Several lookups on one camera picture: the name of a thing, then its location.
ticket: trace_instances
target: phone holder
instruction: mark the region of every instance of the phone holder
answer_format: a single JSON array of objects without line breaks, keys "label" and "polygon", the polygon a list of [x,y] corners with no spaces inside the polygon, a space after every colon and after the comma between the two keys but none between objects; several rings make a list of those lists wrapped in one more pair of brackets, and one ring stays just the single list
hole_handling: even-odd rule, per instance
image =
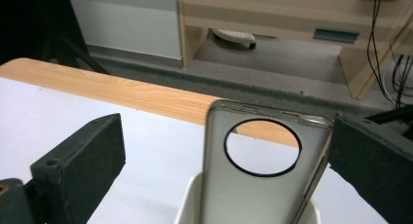
[{"label": "phone holder", "polygon": [[[176,215],[174,224],[198,224],[201,212],[201,190],[203,174],[193,176],[186,189],[183,203]],[[321,224],[319,207],[310,200],[298,221],[298,224]]]}]

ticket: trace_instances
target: gray floor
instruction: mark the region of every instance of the gray floor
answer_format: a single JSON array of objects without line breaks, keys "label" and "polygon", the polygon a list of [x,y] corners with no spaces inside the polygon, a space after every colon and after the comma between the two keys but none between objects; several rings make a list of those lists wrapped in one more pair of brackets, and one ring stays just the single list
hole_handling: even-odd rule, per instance
[{"label": "gray floor", "polygon": [[238,101],[333,118],[365,117],[394,106],[377,85],[362,100],[351,98],[338,58],[340,47],[256,36],[257,47],[209,34],[190,66],[156,56],[91,47],[113,75]]}]

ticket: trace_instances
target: wooden cabinet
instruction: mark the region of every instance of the wooden cabinet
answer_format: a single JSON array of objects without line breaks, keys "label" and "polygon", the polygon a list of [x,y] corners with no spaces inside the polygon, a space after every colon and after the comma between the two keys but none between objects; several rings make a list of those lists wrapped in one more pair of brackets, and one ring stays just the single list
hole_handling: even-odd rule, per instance
[{"label": "wooden cabinet", "polygon": [[[208,28],[334,44],[343,47],[340,58],[350,92],[361,98],[372,83],[366,48],[373,6],[374,0],[179,0],[184,66],[204,42]],[[397,49],[400,41],[404,52],[413,54],[411,33],[397,38],[412,14],[413,0],[382,0],[375,38],[383,64],[390,42]],[[357,39],[353,43],[315,39],[318,28],[352,32]]]}]

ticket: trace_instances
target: smartphone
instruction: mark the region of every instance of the smartphone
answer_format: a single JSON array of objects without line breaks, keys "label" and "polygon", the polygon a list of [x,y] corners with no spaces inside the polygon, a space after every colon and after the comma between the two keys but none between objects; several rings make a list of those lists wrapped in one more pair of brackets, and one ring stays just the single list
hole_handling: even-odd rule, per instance
[{"label": "smartphone", "polygon": [[[252,127],[242,128],[245,124]],[[297,223],[326,167],[331,129],[332,122],[323,117],[230,100],[213,102],[206,116],[200,223]],[[261,147],[286,132],[295,145]],[[260,134],[267,138],[257,139]],[[286,158],[290,165],[271,171]]]}]

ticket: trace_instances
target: black cable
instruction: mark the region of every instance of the black cable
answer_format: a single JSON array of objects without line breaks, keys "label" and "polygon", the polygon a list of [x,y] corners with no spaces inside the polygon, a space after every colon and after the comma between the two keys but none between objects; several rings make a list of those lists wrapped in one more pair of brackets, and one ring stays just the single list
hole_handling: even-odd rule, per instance
[{"label": "black cable", "polygon": [[[407,69],[407,66],[409,65],[409,60],[410,60],[410,63],[411,62],[413,62],[413,58],[411,57],[411,56],[408,56],[407,57],[407,61],[406,61],[406,63],[404,63],[404,69]],[[398,71],[398,81],[399,81],[399,83],[401,83],[401,80],[402,80],[402,75],[400,75],[400,71]],[[408,86],[408,85],[406,85],[406,84],[404,84],[404,87],[403,87],[405,90],[407,89],[407,90],[413,90],[413,87],[410,87],[410,86]]]},{"label": "black cable", "polygon": [[403,71],[400,87],[399,87],[398,92],[397,92],[397,99],[396,99],[396,105],[395,105],[395,108],[397,108],[397,109],[399,109],[401,107],[401,104],[403,104],[401,102],[401,96],[402,96],[403,91],[404,91],[404,86],[405,86],[405,83],[407,81],[407,77],[409,76],[410,70],[413,66],[412,62],[410,62],[410,65],[408,65],[409,60],[410,60],[410,56],[407,58],[406,67]]},{"label": "black cable", "polygon": [[[370,36],[368,38],[368,43],[367,43],[367,60],[368,63],[370,65],[370,68],[377,80],[377,83],[379,85],[380,91],[382,92],[382,95],[390,101],[393,101],[393,99],[386,93],[385,88],[384,88],[384,84],[382,83],[382,75],[380,72],[380,62],[379,62],[379,58],[378,58],[378,53],[377,53],[377,47],[376,47],[376,39],[375,39],[375,35],[374,35],[374,29],[376,27],[376,21],[377,21],[377,17],[379,15],[379,11],[380,11],[380,5],[381,5],[381,1],[382,0],[374,0],[374,7],[373,7],[373,17],[372,17],[372,23],[371,23],[371,31],[370,31]],[[373,63],[371,61],[371,57],[370,57],[370,46],[371,44],[373,44],[373,49],[374,49],[374,55],[375,55],[375,61],[377,64],[377,72],[374,69]]]},{"label": "black cable", "polygon": [[402,60],[403,60],[403,56],[400,56],[400,57],[398,58],[397,62],[395,63],[395,67],[394,67],[394,70],[393,70],[392,86],[393,86],[393,90],[394,90],[395,92],[397,92],[397,89],[395,88],[395,86],[399,86],[399,85],[395,82],[395,74],[397,73],[398,68],[400,67]]}]

